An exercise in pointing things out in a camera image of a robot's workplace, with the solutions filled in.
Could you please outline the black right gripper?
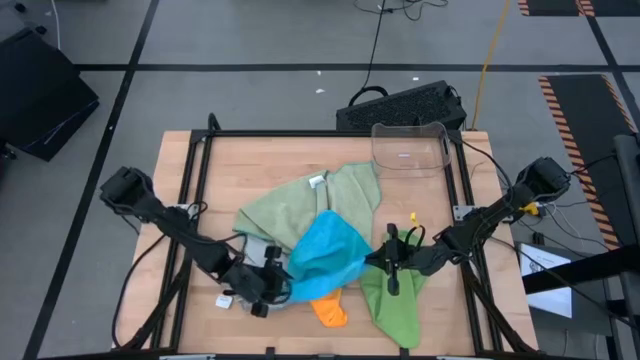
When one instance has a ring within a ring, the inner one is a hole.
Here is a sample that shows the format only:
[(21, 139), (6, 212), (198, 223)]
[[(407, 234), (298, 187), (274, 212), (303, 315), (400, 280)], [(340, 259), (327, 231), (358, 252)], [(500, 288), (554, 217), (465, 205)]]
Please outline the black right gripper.
[[(419, 239), (416, 244), (410, 243), (410, 238), (416, 230), (420, 231)], [(403, 269), (418, 269), (416, 262), (418, 261), (418, 253), (425, 251), (422, 246), (426, 235), (426, 229), (422, 225), (415, 225), (411, 228), (404, 239), (399, 237), (399, 230), (394, 223), (387, 224), (388, 240), (384, 243), (384, 249), (378, 249), (366, 256), (365, 263), (384, 269), (389, 276), (387, 281), (387, 290), (390, 295), (398, 295), (400, 293), (400, 283), (398, 280), (398, 272)]]

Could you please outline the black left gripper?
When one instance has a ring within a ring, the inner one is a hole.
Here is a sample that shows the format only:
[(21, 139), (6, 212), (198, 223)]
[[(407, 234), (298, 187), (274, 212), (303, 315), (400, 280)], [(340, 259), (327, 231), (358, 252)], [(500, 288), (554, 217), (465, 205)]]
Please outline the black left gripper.
[(269, 245), (265, 250), (262, 267), (235, 260), (222, 275), (222, 282), (229, 285), (234, 295), (239, 295), (250, 305), (250, 314), (266, 318), (271, 306), (282, 305), (291, 296), (292, 277), (282, 268), (278, 258), (282, 249)]

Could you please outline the grey microfiber towel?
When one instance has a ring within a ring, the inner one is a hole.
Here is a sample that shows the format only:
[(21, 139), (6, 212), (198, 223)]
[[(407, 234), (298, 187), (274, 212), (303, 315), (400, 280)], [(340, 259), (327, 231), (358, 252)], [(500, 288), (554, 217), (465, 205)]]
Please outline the grey microfiber towel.
[[(244, 252), (244, 263), (247, 265), (257, 266), (259, 268), (264, 267), (265, 262), (267, 260), (265, 254), (268, 246), (275, 245), (274, 243), (268, 242), (264, 239), (257, 238), (252, 235), (248, 235), (246, 240), (246, 245), (243, 247)], [(289, 256), (286, 253), (282, 253), (276, 261), (282, 263), (283, 270), (288, 270), (289, 265)], [(246, 312), (251, 310), (252, 304), (240, 297), (239, 295), (234, 295), (234, 300), (239, 304), (240, 307)], [(279, 305), (267, 305), (269, 312), (271, 311), (280, 311), (286, 308), (289, 303), (285, 302)]]

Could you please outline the blue microfiber towel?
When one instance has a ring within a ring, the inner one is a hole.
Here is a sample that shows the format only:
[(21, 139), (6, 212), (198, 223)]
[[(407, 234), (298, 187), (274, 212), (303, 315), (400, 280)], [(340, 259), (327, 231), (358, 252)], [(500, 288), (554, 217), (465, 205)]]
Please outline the blue microfiber towel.
[(373, 252), (360, 233), (332, 210), (320, 213), (291, 252), (290, 301), (320, 299), (357, 280)]

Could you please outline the sage green microfiber towel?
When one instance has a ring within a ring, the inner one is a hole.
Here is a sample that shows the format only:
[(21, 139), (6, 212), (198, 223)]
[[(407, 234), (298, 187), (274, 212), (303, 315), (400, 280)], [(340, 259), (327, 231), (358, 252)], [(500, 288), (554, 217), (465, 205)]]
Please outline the sage green microfiber towel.
[(322, 170), (303, 176), (244, 205), (233, 230), (276, 243), (290, 253), (318, 214), (328, 209), (327, 175)]

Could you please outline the bright green microfiber towel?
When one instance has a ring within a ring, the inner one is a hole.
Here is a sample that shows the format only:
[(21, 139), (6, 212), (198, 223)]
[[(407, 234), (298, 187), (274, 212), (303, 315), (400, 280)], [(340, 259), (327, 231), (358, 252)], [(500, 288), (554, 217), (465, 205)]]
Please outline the bright green microfiber towel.
[(398, 295), (388, 292), (387, 274), (369, 267), (360, 278), (360, 287), (372, 322), (402, 348), (415, 348), (421, 342), (418, 297), (428, 277), (416, 270), (398, 273)]

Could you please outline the orange microfiber towel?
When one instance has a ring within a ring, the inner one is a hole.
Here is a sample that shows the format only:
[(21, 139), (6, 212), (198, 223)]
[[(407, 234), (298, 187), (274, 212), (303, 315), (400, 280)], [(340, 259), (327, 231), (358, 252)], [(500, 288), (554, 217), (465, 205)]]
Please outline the orange microfiber towel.
[(312, 300), (310, 305), (323, 326), (327, 328), (344, 327), (348, 316), (340, 304), (342, 289), (338, 288), (323, 298)]

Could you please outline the clear plastic bin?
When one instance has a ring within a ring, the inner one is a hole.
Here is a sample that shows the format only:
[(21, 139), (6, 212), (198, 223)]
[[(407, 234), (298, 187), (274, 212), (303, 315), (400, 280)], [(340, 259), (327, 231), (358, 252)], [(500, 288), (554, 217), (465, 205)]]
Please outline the clear plastic bin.
[(372, 162), (379, 178), (434, 177), (451, 163), (450, 142), (439, 122), (371, 129)]

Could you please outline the black perforated box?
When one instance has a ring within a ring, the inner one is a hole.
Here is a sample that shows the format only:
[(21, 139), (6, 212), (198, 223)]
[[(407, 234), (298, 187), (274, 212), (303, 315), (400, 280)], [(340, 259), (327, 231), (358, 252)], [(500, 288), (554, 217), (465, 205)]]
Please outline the black perforated box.
[(359, 90), (348, 106), (336, 111), (339, 131), (370, 130), (374, 124), (385, 126), (422, 126), (439, 122), (456, 130), (467, 114), (457, 90), (444, 80), (389, 94), (381, 86)]

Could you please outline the black bar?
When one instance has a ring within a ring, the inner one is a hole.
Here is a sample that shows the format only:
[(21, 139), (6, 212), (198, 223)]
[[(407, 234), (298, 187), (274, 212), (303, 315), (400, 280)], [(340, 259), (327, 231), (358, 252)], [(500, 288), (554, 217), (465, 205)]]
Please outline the black bar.
[(624, 272), (640, 273), (640, 245), (618, 248), (553, 268), (542, 264), (539, 267), (540, 271), (522, 278), (526, 294), (602, 280)]

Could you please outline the black hazard-striped floor mat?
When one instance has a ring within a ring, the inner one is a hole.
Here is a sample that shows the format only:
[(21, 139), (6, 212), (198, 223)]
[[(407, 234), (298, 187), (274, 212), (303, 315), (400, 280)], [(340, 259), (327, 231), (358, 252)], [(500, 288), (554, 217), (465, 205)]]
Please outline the black hazard-striped floor mat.
[(612, 83), (604, 74), (542, 75), (538, 82), (605, 245), (634, 244), (614, 137), (637, 129)]
[(517, 0), (525, 16), (640, 17), (640, 0)]

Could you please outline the black case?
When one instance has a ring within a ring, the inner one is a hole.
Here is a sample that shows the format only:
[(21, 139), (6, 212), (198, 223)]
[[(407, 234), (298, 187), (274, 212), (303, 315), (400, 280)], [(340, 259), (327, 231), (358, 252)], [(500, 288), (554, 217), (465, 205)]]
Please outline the black case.
[(50, 161), (98, 105), (69, 59), (34, 31), (0, 42), (0, 143)]

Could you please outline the black metal table frame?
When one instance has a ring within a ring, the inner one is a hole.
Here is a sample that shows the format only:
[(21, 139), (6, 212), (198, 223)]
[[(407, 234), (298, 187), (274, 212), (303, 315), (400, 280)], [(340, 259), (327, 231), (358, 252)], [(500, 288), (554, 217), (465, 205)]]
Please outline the black metal table frame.
[[(464, 156), (454, 158), (450, 175), (430, 178), (385, 179), (383, 201), (376, 211), (374, 230), (388, 223), (409, 225), (416, 214), (429, 234), (453, 221), (455, 203), (472, 197), (487, 205), (500, 197), (493, 152), (484, 132), (462, 132)], [(303, 175), (335, 170), (371, 157), (367, 134), (329, 130), (204, 130), (164, 134), (153, 176), (158, 197), (175, 203), (181, 190), (202, 194), (207, 209), (199, 229), (210, 237), (230, 234), (238, 209), (272, 188)], [(180, 263), (168, 240), (146, 224), (135, 250), (140, 265), (133, 273), (119, 313), (117, 333), (127, 343), (158, 302), (168, 261)], [(138, 349), (115, 351), (120, 360), (159, 360), (179, 354), (210, 354), (215, 360), (265, 357), (342, 360), (350, 356), (399, 358), (400, 347), (371, 321), (357, 284), (344, 291), (342, 304), (348, 322), (341, 328), (323, 326), (307, 304), (252, 316), (238, 305), (216, 305), (220, 287), (192, 269), (186, 291), (170, 304), (158, 342)], [(478, 299), (470, 298), (461, 270), (447, 265), (431, 277), (418, 298), (420, 356), (471, 356), (477, 349), (507, 350), (506, 338), (496, 331)]]

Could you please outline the black post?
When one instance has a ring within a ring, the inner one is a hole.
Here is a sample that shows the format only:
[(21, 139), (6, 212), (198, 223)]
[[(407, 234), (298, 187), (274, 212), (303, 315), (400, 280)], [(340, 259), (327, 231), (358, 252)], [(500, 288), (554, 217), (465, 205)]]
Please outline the black post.
[(621, 281), (630, 320), (637, 327), (632, 338), (640, 360), (640, 133), (616, 135), (614, 150), (634, 234), (634, 239), (623, 247), (630, 270), (621, 275)]

